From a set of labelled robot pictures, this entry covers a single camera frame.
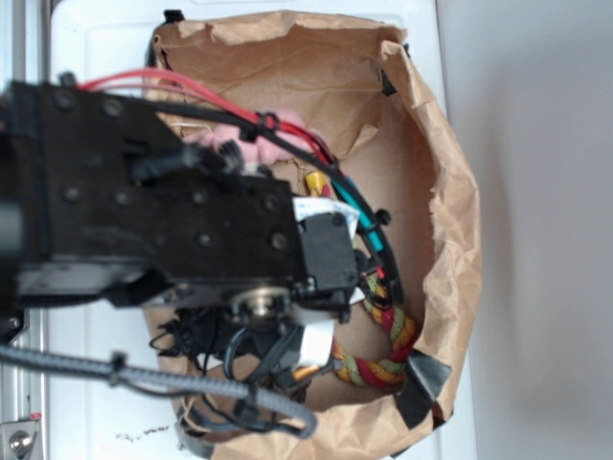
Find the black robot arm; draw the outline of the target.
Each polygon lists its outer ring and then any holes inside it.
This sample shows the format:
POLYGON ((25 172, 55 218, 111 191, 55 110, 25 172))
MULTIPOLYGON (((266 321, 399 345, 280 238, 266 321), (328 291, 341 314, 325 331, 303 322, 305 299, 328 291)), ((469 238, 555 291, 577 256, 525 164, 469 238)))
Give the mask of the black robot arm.
POLYGON ((1 331, 26 308, 163 308, 173 353, 327 365, 360 297, 358 216, 179 139, 146 101, 12 83, 1 99, 1 331))

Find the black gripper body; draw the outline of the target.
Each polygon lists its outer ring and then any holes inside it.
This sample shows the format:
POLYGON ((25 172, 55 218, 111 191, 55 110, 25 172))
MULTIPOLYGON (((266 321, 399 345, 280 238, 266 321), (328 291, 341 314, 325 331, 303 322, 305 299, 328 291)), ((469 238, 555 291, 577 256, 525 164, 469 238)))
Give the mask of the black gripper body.
POLYGON ((329 364, 335 325, 361 299, 359 257, 352 247, 358 213, 333 200, 293 200, 289 227, 275 227, 255 268, 278 267, 276 279, 226 292, 236 332, 224 343, 231 373, 237 355, 259 361, 257 374, 291 374, 329 364))

